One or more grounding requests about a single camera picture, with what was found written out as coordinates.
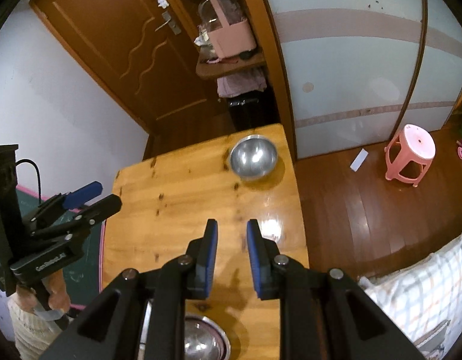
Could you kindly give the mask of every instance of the hand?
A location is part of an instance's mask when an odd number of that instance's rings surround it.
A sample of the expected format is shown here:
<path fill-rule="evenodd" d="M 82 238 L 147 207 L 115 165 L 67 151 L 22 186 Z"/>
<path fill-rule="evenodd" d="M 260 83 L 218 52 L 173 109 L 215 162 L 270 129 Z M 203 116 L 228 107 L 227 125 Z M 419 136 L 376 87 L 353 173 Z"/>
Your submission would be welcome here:
<path fill-rule="evenodd" d="M 68 312 L 71 307 L 71 299 L 66 291 L 62 269 L 48 276 L 47 290 L 50 292 L 49 307 L 53 310 Z M 34 306 L 37 304 L 34 294 L 27 288 L 19 285 L 12 297 L 19 308 L 27 312 L 32 312 Z"/>

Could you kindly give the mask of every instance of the blue gripper pad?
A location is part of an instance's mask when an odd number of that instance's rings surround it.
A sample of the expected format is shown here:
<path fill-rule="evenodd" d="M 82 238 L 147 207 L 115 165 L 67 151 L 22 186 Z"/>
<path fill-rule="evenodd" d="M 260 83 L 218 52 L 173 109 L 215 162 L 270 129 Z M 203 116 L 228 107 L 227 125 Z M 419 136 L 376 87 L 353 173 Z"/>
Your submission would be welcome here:
<path fill-rule="evenodd" d="M 66 199 L 62 203 L 62 208 L 66 210 L 73 210 L 81 207 L 83 204 L 91 199 L 97 198 L 103 192 L 103 186 L 98 181 L 79 188 L 78 190 L 68 193 Z"/>
<path fill-rule="evenodd" d="M 217 221 L 208 219 L 196 260 L 194 285 L 202 299 L 209 297 L 213 287 L 217 251 Z"/>
<path fill-rule="evenodd" d="M 276 290 L 273 288 L 271 260 L 268 256 L 264 239 L 256 219 L 250 219 L 248 221 L 246 238 L 254 290 L 261 300 L 275 299 Z"/>

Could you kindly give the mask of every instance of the green mat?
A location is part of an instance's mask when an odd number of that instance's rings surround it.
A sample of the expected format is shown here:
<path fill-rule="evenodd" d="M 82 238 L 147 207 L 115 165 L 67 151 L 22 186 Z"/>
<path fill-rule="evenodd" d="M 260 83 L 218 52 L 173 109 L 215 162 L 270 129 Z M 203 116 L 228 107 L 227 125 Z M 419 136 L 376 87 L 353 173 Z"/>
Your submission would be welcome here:
<path fill-rule="evenodd" d="M 38 199 L 30 193 L 17 190 L 21 215 L 27 214 L 39 205 Z M 74 212 L 68 211 L 55 224 L 72 220 Z M 71 303 L 88 305 L 99 294 L 99 247 L 101 223 L 91 229 L 91 235 L 83 245 L 84 256 L 64 268 L 64 280 Z"/>

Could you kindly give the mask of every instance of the checkered bedsheet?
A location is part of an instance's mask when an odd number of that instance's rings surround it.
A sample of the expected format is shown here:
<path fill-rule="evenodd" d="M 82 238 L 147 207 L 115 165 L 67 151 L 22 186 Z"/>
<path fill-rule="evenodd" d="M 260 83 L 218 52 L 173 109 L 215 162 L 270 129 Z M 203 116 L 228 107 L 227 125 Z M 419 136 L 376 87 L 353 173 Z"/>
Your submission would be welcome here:
<path fill-rule="evenodd" d="M 419 263 L 360 285 L 413 342 L 448 320 L 442 358 L 462 332 L 462 234 Z"/>

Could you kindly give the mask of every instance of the stainless steel bowl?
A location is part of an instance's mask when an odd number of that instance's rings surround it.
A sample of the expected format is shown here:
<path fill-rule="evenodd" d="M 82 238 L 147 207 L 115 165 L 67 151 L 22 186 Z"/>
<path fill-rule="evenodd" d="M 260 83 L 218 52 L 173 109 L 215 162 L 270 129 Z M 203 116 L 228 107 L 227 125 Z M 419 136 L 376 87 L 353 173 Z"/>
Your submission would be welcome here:
<path fill-rule="evenodd" d="M 187 314 L 184 324 L 186 360 L 228 360 L 231 344 L 224 331 L 212 320 Z"/>
<path fill-rule="evenodd" d="M 233 147 L 229 163 L 233 172 L 243 180 L 256 180 L 274 169 L 277 149 L 263 135 L 248 135 Z"/>

